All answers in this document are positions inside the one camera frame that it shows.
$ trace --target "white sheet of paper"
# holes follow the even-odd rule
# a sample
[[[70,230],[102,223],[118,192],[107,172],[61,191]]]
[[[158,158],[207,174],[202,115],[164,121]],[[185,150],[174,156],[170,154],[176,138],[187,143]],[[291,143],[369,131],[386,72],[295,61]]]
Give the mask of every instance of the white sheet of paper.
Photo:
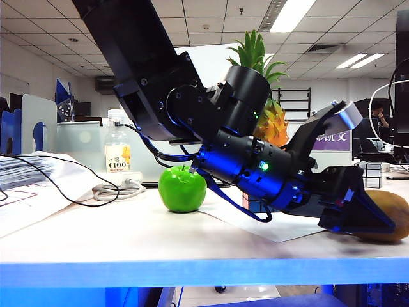
[[[241,193],[236,188],[225,189],[233,200],[241,204]],[[216,194],[208,195],[206,200],[199,208],[200,212],[209,214],[221,221],[237,226],[247,232],[251,232],[260,237],[273,242],[284,242],[322,232],[324,229],[319,227],[320,219],[315,217],[291,216],[281,212],[274,212],[273,220],[269,223],[262,223],[246,216],[228,202],[219,198]],[[265,217],[265,213],[257,214],[259,217]]]
[[[65,154],[46,152],[34,154],[53,155],[73,160]],[[55,169],[51,178],[72,200],[78,200],[101,182],[88,169],[80,165],[52,158],[44,159],[47,159]],[[48,180],[5,190],[5,192],[8,198],[0,203],[0,237],[41,221],[71,204]]]

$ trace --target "plastic water bottle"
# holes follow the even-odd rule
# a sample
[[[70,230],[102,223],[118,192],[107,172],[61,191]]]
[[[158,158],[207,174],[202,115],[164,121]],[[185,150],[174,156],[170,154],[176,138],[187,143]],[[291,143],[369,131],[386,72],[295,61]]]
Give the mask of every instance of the plastic water bottle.
[[[122,111],[108,110],[109,133],[105,138],[105,165],[107,173],[130,171],[130,145],[121,124]]]

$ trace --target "robotic arm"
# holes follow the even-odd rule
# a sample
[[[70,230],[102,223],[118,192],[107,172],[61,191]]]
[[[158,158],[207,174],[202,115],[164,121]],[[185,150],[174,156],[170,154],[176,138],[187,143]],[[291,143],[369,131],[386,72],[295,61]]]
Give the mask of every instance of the robotic arm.
[[[149,0],[73,0],[119,84],[121,105],[139,132],[174,145],[201,143],[192,167],[236,185],[266,206],[291,214],[320,204],[321,227],[336,232],[393,232],[394,223],[364,191],[362,170],[312,173],[317,136],[353,129],[353,104],[310,117],[285,150],[252,136],[270,95],[255,70],[233,66],[205,88],[187,52],[177,55]]]

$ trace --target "white table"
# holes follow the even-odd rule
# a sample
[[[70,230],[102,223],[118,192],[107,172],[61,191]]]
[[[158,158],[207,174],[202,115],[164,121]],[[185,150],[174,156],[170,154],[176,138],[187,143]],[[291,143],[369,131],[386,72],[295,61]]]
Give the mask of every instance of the white table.
[[[383,183],[409,200],[404,180]],[[214,201],[222,200],[209,191],[205,202]],[[408,238],[371,244],[321,232],[274,243],[200,212],[170,213],[156,189],[99,208],[72,205],[1,239],[0,258],[0,287],[409,281]]]

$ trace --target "white cable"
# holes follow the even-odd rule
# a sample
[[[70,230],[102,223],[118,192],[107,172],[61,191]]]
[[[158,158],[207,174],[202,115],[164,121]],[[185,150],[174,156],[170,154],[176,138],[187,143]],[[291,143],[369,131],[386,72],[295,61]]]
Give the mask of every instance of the white cable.
[[[146,188],[138,181],[126,179],[125,184],[119,186],[120,194],[117,200],[125,200],[145,192]],[[118,190],[111,185],[98,185],[94,188],[94,199],[98,201],[111,200],[113,195],[118,193]]]
[[[392,82],[392,84],[399,84],[399,83],[405,83],[405,82],[409,82],[409,79],[408,79],[408,80],[395,81],[395,82]],[[383,88],[386,88],[386,87],[388,87],[388,86],[389,86],[389,83],[388,83],[388,84],[385,84],[385,85],[383,85],[383,86],[381,86],[380,88],[378,88],[376,91],[373,92],[372,97],[371,97],[371,100],[369,101],[369,106],[368,106],[369,123],[371,124],[371,128],[372,128],[372,131],[373,131],[374,135],[375,135],[376,138],[379,139],[381,142],[385,143],[386,145],[393,146],[393,147],[409,148],[409,146],[401,146],[401,145],[395,145],[395,144],[390,144],[390,143],[388,143],[388,142],[385,142],[385,141],[384,141],[383,139],[381,139],[380,136],[376,133],[375,127],[373,127],[373,122],[372,122],[372,110],[371,110],[373,97],[375,97],[376,93],[378,93],[380,90],[382,90]]]

